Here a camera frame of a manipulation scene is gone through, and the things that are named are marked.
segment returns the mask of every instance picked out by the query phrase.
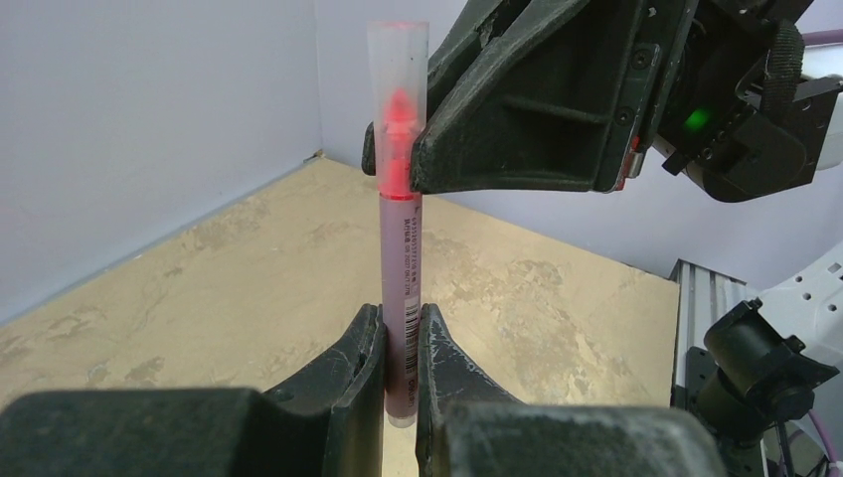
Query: green led light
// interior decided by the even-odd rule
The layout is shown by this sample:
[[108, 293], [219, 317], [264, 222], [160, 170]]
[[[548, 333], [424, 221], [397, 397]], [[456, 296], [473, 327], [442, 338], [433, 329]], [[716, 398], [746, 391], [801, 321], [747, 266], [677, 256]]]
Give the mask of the green led light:
[[711, 119], [709, 111], [705, 109], [697, 109], [688, 116], [688, 119], [685, 119], [685, 129], [697, 132], [708, 124], [709, 119]]

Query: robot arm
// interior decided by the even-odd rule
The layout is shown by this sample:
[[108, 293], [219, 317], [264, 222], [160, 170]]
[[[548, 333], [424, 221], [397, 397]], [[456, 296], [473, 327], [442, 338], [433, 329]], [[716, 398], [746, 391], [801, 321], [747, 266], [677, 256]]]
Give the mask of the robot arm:
[[779, 335], [799, 337], [803, 356], [843, 366], [843, 242], [759, 299]]
[[414, 186], [612, 192], [650, 146], [724, 202], [808, 184], [843, 89], [800, 75], [810, 4], [469, 0], [429, 62]]

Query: cable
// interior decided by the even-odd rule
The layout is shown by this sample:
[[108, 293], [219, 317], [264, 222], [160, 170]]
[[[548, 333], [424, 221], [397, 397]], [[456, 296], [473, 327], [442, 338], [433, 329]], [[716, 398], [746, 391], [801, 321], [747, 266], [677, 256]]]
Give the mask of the cable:
[[778, 468], [784, 469], [785, 477], [796, 477], [793, 471], [793, 456], [790, 455], [790, 442], [787, 440], [787, 428], [784, 427], [783, 420], [775, 424], [775, 433], [778, 434], [778, 447], [781, 450], [781, 459], [784, 461], [784, 465]]
[[764, 64], [759, 108], [764, 116], [778, 125], [782, 125], [790, 113], [796, 87], [802, 77], [804, 54], [805, 42], [796, 25], [787, 20], [778, 22], [775, 40]]
[[806, 47], [816, 47], [820, 45], [833, 45], [835, 43], [843, 43], [843, 29], [806, 33], [802, 35], [802, 39], [805, 41]]
[[828, 477], [840, 477], [840, 457], [837, 455], [837, 449], [834, 448], [834, 444], [831, 442], [831, 437], [828, 435], [825, 424], [819, 420], [813, 409], [808, 412], [808, 416], [811, 418], [811, 422], [814, 423], [814, 427], [816, 427], [817, 433], [819, 434], [819, 439], [825, 447], [825, 455], [828, 456], [828, 468], [830, 469], [830, 472], [827, 474]]
[[815, 465], [813, 469], [811, 469], [807, 474], [805, 474], [805, 477], [819, 477], [820, 475], [823, 475], [824, 473], [821, 474], [820, 470], [827, 469], [825, 465], [826, 462], [828, 462], [828, 457], [823, 455], [819, 459], [819, 462], [817, 462], [817, 465]]
[[[787, 447], [789, 448], [790, 445], [798, 438], [800, 435], [803, 435], [805, 432], [802, 429], [796, 429], [793, 433], [790, 434], [790, 437], [787, 437]], [[781, 477], [784, 475], [784, 452], [778, 457], [778, 466], [775, 468], [775, 477]]]

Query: barcode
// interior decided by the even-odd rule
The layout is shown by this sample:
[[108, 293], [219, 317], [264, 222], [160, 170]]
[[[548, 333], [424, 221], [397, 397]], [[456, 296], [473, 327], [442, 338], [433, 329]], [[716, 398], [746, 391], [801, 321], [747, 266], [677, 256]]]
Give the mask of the barcode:
[[404, 371], [407, 375], [414, 375], [419, 364], [419, 303], [415, 299], [405, 302], [404, 332]]

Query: table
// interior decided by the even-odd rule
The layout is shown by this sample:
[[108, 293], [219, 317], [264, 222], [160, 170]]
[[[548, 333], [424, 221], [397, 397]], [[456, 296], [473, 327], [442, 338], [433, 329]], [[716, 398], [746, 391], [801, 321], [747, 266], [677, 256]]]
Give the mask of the table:
[[[56, 388], [283, 381], [380, 302], [375, 181], [326, 158], [0, 328], [0, 404]], [[422, 300], [534, 403], [668, 405], [678, 287], [436, 197]], [[386, 425], [384, 475], [418, 475]]]

